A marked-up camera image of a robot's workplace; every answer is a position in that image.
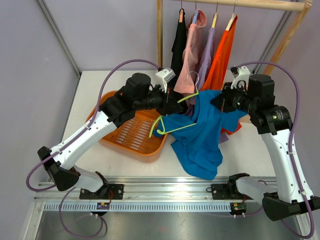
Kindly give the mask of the green clothes hanger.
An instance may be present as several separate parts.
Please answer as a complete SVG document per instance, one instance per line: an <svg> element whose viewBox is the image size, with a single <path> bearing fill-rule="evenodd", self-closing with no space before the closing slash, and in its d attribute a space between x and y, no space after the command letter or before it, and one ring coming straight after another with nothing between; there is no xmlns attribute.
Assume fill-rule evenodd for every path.
<svg viewBox="0 0 320 240"><path fill-rule="evenodd" d="M194 86L194 90L195 90L195 93L193 94L190 94L190 95L187 95L186 97L183 97L182 100L186 101L186 100L189 100L193 97L196 97L199 95L199 91L198 91L198 88L196 86ZM149 134L148 134L148 137L151 138L152 137L152 134L153 134L153 131L156 127L156 125L160 122L161 123L161 126L162 126L162 130L160 130L158 133L160 135L165 135L167 133L171 133L171 132L174 132L176 131L175 129L174 130L170 130L170 131L166 131L166 127L165 127L165 124L164 124L164 117L167 117L167 116L176 116L178 115L177 113L175 114L171 114L171 115L159 115L157 117L157 119L153 122L152 126L151 126L151 129L149 131Z"/></svg>

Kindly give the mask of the blue t shirt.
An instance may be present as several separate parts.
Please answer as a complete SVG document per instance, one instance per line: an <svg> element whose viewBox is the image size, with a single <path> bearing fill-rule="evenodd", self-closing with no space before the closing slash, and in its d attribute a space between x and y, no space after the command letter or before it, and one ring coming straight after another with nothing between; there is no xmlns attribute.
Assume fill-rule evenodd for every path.
<svg viewBox="0 0 320 240"><path fill-rule="evenodd" d="M246 115L243 111L221 112L210 101L220 95L218 90L204 90L195 97L193 115L166 116L164 126L175 141L171 144L179 162L191 176L213 180L218 166L223 161L219 149L221 130L235 132L239 119ZM153 135L161 137L161 122L153 130Z"/></svg>

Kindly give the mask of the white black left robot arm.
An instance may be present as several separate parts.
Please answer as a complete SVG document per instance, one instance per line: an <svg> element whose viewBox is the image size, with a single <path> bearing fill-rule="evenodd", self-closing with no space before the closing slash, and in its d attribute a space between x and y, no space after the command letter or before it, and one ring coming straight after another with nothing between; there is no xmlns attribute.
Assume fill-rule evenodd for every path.
<svg viewBox="0 0 320 240"><path fill-rule="evenodd" d="M174 71L164 68L155 77L158 83L152 86L147 74L134 73L114 95L97 102L93 116L73 135L52 148L43 146L37 151L45 171L60 192L81 188L103 199L108 194L108 181L98 171L77 167L79 158L104 136L133 119L137 111L156 110L162 116L183 111L183 106L168 90L168 83L175 77Z"/></svg>

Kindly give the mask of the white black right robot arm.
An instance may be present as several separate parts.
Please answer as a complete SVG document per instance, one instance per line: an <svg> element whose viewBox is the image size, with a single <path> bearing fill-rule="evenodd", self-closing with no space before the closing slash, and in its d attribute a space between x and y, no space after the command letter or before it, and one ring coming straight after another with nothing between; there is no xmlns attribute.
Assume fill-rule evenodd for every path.
<svg viewBox="0 0 320 240"><path fill-rule="evenodd" d="M259 203L268 218L278 221L320 208L319 197L313 194L299 159L294 157L293 122L288 109L275 104L275 82L269 75L254 74L248 82L226 82L221 94L211 104L224 113L242 111L261 136L272 162L277 188L254 180L247 173L229 177L227 193L241 195Z"/></svg>

